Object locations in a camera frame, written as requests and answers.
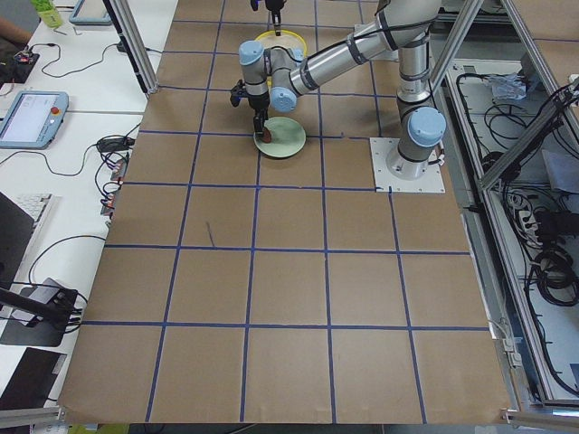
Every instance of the white desk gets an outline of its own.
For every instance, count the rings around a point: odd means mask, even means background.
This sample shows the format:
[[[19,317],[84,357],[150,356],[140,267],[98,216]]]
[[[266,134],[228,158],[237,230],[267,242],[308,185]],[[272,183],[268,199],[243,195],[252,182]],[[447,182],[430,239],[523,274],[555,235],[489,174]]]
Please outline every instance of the white desk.
[[[82,154],[99,138],[111,134],[126,134],[141,119],[140,115],[113,115],[96,113],[68,113],[59,129],[56,138],[43,152],[52,164],[53,170],[64,173],[77,171],[81,166]],[[14,151],[0,150],[0,160]],[[106,237],[108,228],[106,219],[100,216],[100,194],[94,184],[94,174],[101,163],[96,149],[87,155],[84,170],[73,178],[52,175],[48,172],[43,159],[34,155],[19,155],[0,166],[0,189],[8,197],[20,193],[52,193],[59,196],[51,210],[51,219],[42,227],[41,237],[34,244],[19,270],[19,279],[26,279],[26,273],[32,261],[48,246],[60,239],[80,234],[91,234]],[[100,172],[100,185],[110,177],[106,166]],[[99,265],[103,242],[96,239],[77,239],[65,241],[43,257],[34,269],[33,278],[42,282],[53,278],[67,288],[78,289],[88,297],[92,281]],[[0,316],[7,316],[8,309],[1,311]],[[5,321],[0,321],[0,334]],[[67,354],[64,368],[61,370],[52,388],[51,397],[58,397],[70,361],[70,355],[76,342],[76,333],[65,335],[58,347],[43,349]],[[5,389],[25,346],[0,345],[0,393]]]
[[[177,0],[129,0],[143,43],[153,50],[162,51],[166,36],[175,13]],[[62,48],[59,61],[49,66],[47,72],[61,75],[77,70],[100,60],[102,50],[119,42],[114,26],[86,30],[82,27],[74,32],[68,18],[70,12],[61,11],[65,24],[56,33],[43,23],[33,35],[30,45],[36,43],[57,43]],[[99,113],[139,113],[142,114],[147,98],[141,91],[128,56],[111,47],[105,53],[105,61],[85,71],[55,79],[42,73],[41,69],[57,58],[56,47],[38,46],[33,49],[40,54],[38,63],[24,84],[14,85],[14,90],[6,97],[0,97],[0,116],[10,108],[14,94],[18,90],[58,90],[69,94],[71,111]],[[161,55],[149,52],[149,59],[157,70]],[[0,94],[10,89],[5,84]]]

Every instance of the tiled table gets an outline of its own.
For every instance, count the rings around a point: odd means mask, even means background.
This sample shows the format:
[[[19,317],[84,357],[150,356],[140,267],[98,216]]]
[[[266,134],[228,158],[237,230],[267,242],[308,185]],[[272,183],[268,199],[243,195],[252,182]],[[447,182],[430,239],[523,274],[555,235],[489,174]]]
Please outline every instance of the tiled table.
[[[301,98],[305,148],[269,159],[229,102],[237,46],[267,28],[248,3],[177,7],[60,398],[69,420],[499,421],[448,177],[446,194],[374,190],[367,138],[399,134],[396,65]],[[314,51],[375,2],[286,9]]]

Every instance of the white keyboard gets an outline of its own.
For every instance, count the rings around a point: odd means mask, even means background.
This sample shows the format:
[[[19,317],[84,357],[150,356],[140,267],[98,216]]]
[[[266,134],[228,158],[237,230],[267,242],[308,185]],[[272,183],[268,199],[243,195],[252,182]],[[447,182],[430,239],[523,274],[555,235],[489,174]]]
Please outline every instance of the white keyboard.
[[[50,193],[27,193],[16,196],[14,203],[34,219],[36,226],[48,212],[51,200]]]

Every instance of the power adapter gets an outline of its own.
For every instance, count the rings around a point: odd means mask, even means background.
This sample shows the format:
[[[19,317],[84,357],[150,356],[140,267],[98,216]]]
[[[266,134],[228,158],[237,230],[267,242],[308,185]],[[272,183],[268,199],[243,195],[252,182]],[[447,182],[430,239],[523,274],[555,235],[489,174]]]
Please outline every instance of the power adapter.
[[[97,149],[102,154],[109,152],[128,151],[135,145],[135,139],[131,137],[105,137],[97,142]]]

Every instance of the monitor stand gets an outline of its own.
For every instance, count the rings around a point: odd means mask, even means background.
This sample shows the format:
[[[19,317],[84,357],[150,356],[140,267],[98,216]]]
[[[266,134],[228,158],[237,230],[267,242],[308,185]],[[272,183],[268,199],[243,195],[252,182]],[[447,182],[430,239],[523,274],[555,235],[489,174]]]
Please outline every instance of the monitor stand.
[[[32,288],[23,288],[22,296],[28,297],[33,292]],[[77,291],[74,289],[61,288],[60,292],[74,306]],[[46,304],[48,307],[56,307],[52,301]],[[63,332],[66,330],[68,320],[58,323],[49,323],[46,320],[38,321],[34,326],[23,325],[20,321],[8,321],[0,344],[25,345],[25,346],[59,346],[62,342]]]

